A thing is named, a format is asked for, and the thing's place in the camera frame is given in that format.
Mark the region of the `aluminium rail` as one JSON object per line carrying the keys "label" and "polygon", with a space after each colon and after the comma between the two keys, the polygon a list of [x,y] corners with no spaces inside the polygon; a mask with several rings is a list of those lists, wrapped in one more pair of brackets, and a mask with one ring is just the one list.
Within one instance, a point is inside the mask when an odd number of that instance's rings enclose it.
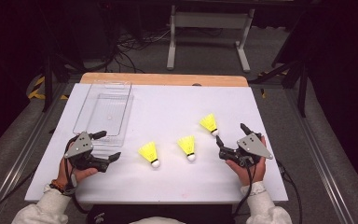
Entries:
{"label": "aluminium rail", "polygon": [[297,108],[296,94],[292,90],[285,90],[286,98],[289,105],[294,110],[296,120],[300,126],[300,130],[305,135],[310,148],[310,155],[316,166],[320,178],[324,184],[324,188],[328,194],[328,197],[336,211],[337,217],[341,224],[353,224],[353,218],[348,206],[346,205],[340,190],[337,187],[336,179],[333,177],[327,162],[324,159],[324,155],[317,144],[316,138],[310,128],[310,125],[306,118],[303,118]]}
{"label": "aluminium rail", "polygon": [[35,168],[47,149],[74,85],[57,84],[47,112],[44,102],[33,99],[0,138],[0,224],[9,224],[27,202],[24,197]]}

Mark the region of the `white board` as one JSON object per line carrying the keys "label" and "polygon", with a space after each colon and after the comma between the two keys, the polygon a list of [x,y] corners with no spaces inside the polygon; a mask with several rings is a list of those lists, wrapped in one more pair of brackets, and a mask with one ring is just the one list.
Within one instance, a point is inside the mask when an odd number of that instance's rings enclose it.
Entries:
{"label": "white board", "polygon": [[[243,138],[241,123],[265,131],[249,87],[132,87],[133,103],[122,147],[95,148],[102,157],[120,152],[105,173],[79,184],[82,203],[236,203],[241,199],[237,176],[218,156],[214,137],[200,120],[214,114],[219,136],[227,147]],[[195,137],[194,161],[177,141]],[[160,162],[153,168],[138,149],[154,142]]]}

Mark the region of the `person's torso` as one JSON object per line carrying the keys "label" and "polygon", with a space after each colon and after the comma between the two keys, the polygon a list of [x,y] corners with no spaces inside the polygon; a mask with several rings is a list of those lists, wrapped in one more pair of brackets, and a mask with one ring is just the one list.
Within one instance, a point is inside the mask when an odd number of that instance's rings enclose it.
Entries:
{"label": "person's torso", "polygon": [[167,217],[148,217],[133,221],[129,224],[185,224],[179,220]]}

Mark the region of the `black metal stand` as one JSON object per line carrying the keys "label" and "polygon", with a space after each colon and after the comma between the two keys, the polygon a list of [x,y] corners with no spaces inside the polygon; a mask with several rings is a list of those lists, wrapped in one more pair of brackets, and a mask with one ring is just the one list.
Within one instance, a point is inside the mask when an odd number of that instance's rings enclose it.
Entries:
{"label": "black metal stand", "polygon": [[258,76],[256,79],[249,81],[249,84],[262,84],[265,81],[276,77],[283,72],[286,73],[281,85],[285,89],[292,89],[297,82],[299,82],[298,95],[297,95],[297,109],[302,118],[306,117],[305,114],[305,102],[306,102],[306,92],[308,84],[308,69],[306,64],[301,61],[293,61],[290,63],[285,63],[278,68],[273,69],[267,73],[264,73],[262,76]]}
{"label": "black metal stand", "polygon": [[61,54],[48,54],[44,57],[44,77],[45,77],[45,102],[43,111],[47,112],[53,103],[53,78],[57,78],[60,83],[69,80],[69,69],[66,65],[70,65],[76,72],[85,73],[87,69],[80,63],[75,63],[69,58]]}

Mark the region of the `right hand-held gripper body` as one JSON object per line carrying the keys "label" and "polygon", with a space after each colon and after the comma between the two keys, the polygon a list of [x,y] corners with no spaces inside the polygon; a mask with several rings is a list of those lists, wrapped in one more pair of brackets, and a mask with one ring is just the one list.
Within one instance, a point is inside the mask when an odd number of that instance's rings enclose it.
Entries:
{"label": "right hand-held gripper body", "polygon": [[221,160],[231,160],[240,167],[250,168],[257,165],[262,157],[272,160],[273,155],[261,142],[260,138],[251,133],[237,141],[238,148],[229,147],[219,148],[219,158]]}

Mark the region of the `white metal stand frame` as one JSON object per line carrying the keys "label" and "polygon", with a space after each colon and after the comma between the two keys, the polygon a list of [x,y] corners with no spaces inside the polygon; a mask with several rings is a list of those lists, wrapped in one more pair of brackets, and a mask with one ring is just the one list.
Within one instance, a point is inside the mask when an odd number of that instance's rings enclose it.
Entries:
{"label": "white metal stand frame", "polygon": [[250,9],[243,14],[180,12],[176,10],[176,6],[172,6],[167,69],[174,69],[176,51],[175,31],[177,28],[241,29],[241,38],[235,42],[235,47],[240,59],[242,71],[249,73],[251,68],[245,54],[244,46],[252,26],[254,14],[254,9]]}

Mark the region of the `person's right hand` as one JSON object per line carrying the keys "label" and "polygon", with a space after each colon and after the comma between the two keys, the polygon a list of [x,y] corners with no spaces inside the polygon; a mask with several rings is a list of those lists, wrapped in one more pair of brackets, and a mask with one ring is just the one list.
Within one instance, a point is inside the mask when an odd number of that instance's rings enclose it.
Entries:
{"label": "person's right hand", "polygon": [[259,163],[249,169],[240,167],[231,160],[226,160],[226,165],[238,176],[243,186],[262,181],[266,172],[266,159],[262,157]]}

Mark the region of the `yellow black floor tape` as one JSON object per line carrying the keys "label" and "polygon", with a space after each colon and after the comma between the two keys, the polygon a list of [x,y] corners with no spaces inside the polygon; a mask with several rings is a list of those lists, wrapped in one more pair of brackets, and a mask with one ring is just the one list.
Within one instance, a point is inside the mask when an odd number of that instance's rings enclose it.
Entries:
{"label": "yellow black floor tape", "polygon": [[[287,71],[284,71],[284,72],[281,72],[280,74],[276,75],[275,77],[286,77],[287,76]],[[267,72],[261,72],[257,75],[257,77],[264,77],[266,76],[268,73]],[[261,96],[263,99],[265,99],[267,97],[266,95],[266,92],[265,92],[265,89],[264,88],[261,88],[260,89],[260,92],[261,92]]]}
{"label": "yellow black floor tape", "polygon": [[28,94],[28,98],[29,99],[41,99],[41,100],[45,100],[46,99],[46,95],[44,93],[40,93],[39,90],[42,87],[42,85],[45,82],[45,77],[43,75],[41,75],[35,82],[33,88],[31,89],[30,93]]}

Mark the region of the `person's left hand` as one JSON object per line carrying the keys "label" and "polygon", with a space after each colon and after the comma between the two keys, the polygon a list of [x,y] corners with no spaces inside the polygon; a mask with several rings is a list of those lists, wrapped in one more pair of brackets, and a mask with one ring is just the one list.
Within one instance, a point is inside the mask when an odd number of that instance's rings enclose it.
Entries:
{"label": "person's left hand", "polygon": [[73,169],[70,163],[65,162],[65,158],[62,158],[60,162],[59,172],[58,176],[56,178],[56,184],[59,187],[65,187],[68,184],[68,179],[66,177],[66,172],[72,173],[76,177],[76,182],[80,183],[84,179],[86,179],[89,176],[95,175],[98,173],[98,170],[96,168],[89,168],[86,170],[77,170]]}

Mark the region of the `dark cloth with white logo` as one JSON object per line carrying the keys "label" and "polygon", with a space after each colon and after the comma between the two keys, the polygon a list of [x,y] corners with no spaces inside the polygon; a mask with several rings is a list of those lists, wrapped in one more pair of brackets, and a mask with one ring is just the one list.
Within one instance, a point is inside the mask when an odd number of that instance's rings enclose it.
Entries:
{"label": "dark cloth with white logo", "polygon": [[234,224],[227,204],[94,205],[87,224],[130,224],[149,217],[173,218],[185,224]]}

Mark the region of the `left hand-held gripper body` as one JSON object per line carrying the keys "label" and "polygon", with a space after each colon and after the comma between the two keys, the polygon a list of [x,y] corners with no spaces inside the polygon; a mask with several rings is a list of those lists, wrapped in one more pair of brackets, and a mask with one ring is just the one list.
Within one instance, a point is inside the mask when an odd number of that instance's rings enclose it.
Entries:
{"label": "left hand-held gripper body", "polygon": [[109,163],[106,159],[96,158],[91,152],[94,145],[89,134],[82,132],[68,142],[69,147],[64,153],[64,157],[78,170],[96,168],[99,172],[105,173]]}

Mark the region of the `yellow shuttlecock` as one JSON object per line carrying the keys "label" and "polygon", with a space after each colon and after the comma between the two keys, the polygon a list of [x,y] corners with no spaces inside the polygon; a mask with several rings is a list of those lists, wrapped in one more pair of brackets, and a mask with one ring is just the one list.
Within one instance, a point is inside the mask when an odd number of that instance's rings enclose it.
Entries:
{"label": "yellow shuttlecock", "polygon": [[158,153],[154,142],[149,142],[138,149],[138,153],[146,159],[153,168],[159,168]]}
{"label": "yellow shuttlecock", "polygon": [[185,136],[177,141],[178,146],[185,152],[189,161],[196,159],[195,155],[195,137],[193,135]]}
{"label": "yellow shuttlecock", "polygon": [[214,114],[209,114],[200,120],[200,125],[210,132],[212,136],[219,134]]}

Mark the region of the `wooden table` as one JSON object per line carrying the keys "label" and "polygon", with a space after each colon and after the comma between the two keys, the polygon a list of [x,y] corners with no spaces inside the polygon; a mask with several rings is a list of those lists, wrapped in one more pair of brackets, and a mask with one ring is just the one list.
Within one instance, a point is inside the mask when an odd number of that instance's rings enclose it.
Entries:
{"label": "wooden table", "polygon": [[248,87],[247,79],[242,76],[179,74],[85,73],[80,83],[91,84],[96,80],[129,81],[135,85]]}

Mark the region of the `clear plastic container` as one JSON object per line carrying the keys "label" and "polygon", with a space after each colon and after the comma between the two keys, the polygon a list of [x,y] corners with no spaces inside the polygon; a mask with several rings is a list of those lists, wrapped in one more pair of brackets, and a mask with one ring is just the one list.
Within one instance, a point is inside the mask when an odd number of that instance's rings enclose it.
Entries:
{"label": "clear plastic container", "polygon": [[87,90],[73,133],[106,131],[106,136],[93,140],[93,144],[122,147],[132,101],[131,82],[95,80]]}

